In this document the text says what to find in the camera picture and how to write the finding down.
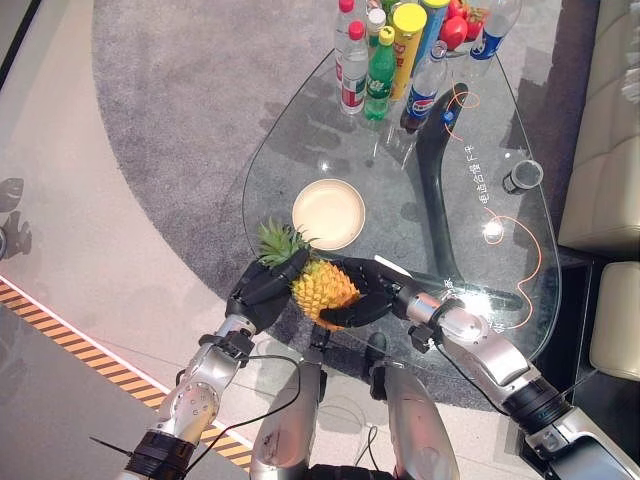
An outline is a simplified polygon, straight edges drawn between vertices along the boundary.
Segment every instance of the small cup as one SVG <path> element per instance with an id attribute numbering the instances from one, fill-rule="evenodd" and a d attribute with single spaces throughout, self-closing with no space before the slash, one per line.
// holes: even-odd
<path id="1" fill-rule="evenodd" d="M 542 166 L 533 160 L 522 160 L 502 179 L 502 186 L 507 193 L 521 195 L 527 190 L 537 187 L 542 182 Z"/>

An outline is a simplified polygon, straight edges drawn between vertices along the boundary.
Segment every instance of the blue bottle cap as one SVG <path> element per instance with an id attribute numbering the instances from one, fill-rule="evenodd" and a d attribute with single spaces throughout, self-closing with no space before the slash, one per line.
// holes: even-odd
<path id="1" fill-rule="evenodd" d="M 455 115 L 453 114 L 453 112 L 447 110 L 446 112 L 444 112 L 442 114 L 442 121 L 444 122 L 445 125 L 451 125 L 453 123 L 453 121 L 455 120 Z"/>

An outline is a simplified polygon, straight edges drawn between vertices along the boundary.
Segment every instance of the warning tape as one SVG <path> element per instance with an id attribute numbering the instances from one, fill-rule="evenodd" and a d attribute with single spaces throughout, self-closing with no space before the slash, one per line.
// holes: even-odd
<path id="1" fill-rule="evenodd" d="M 159 385 L 153 385 L 139 372 L 123 365 L 119 359 L 74 332 L 2 280 L 0 280 L 0 303 L 147 407 L 157 410 L 167 396 L 158 388 Z M 221 432 L 222 429 L 211 426 L 203 432 L 200 441 L 209 445 Z M 225 434 L 216 442 L 213 450 L 238 467 L 249 471 L 251 449 L 236 438 Z"/>

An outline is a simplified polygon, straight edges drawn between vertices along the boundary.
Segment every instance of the glass table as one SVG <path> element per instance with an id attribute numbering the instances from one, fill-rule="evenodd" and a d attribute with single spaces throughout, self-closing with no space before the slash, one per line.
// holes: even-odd
<path id="1" fill-rule="evenodd" d="M 340 113 L 329 54 L 251 164 L 243 218 L 254 252 L 259 224 L 269 217 L 292 223 L 293 203 L 305 186 L 322 178 L 346 181 L 362 196 L 366 221 L 353 243 L 323 255 L 382 256 L 411 272 L 429 293 L 452 290 L 469 310 L 535 357 L 557 315 L 560 268 L 541 187 L 515 195 L 502 186 L 503 177 L 517 162 L 531 159 L 531 152 L 509 84 L 494 60 L 483 78 L 467 82 L 470 93 L 462 95 L 457 72 L 466 59 L 449 59 L 439 103 L 444 111 L 457 112 L 455 125 L 443 134 L 436 106 L 423 131 L 409 136 L 399 129 L 402 102 L 378 123 Z M 418 136 L 427 130 L 429 135 Z M 417 138 L 422 140 L 416 145 Z M 388 314 L 332 340 L 353 348 L 383 331 L 393 358 L 458 377 L 439 352 L 413 349 L 409 327 Z"/>

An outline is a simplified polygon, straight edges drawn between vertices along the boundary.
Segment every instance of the white floor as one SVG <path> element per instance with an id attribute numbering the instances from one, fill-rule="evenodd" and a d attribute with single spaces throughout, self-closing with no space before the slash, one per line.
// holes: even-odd
<path id="1" fill-rule="evenodd" d="M 92 79 L 92 5 L 44 0 L 0 91 L 0 180 L 24 179 L 18 210 L 33 235 L 31 252 L 0 262 L 0 275 L 170 385 L 199 336 L 221 322 L 224 299 L 167 246 L 118 170 Z M 297 355 L 265 334 L 257 352 Z M 289 368 L 249 365 L 225 394 L 219 420 L 265 411 Z M 538 478 L 505 453 L 501 416 L 439 409 L 462 479 Z M 386 406 L 363 382 L 330 371 L 312 462 L 353 463 L 371 424 L 380 429 L 376 460 L 392 470 Z M 252 440 L 257 429 L 240 433 Z M 371 466 L 366 456 L 362 464 Z"/>

